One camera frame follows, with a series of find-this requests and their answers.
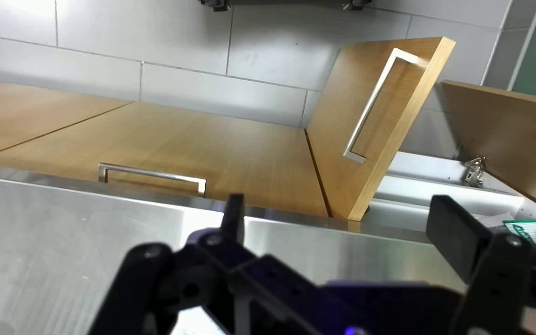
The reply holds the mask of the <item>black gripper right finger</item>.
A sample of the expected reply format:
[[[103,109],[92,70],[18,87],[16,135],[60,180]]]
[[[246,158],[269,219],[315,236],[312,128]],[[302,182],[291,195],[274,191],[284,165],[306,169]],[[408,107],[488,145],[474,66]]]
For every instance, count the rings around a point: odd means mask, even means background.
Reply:
[[[427,236],[468,284],[455,335],[531,335],[522,321],[536,308],[535,241],[488,228],[449,195],[431,199]]]

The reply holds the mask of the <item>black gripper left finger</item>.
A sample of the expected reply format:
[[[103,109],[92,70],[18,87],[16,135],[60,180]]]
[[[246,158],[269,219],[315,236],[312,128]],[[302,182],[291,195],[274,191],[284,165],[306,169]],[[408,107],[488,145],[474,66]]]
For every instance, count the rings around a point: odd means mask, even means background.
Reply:
[[[230,335],[317,335],[317,286],[276,256],[243,245],[245,195],[233,193],[219,228],[183,249],[133,247],[88,335],[172,335],[179,314],[202,307]]]

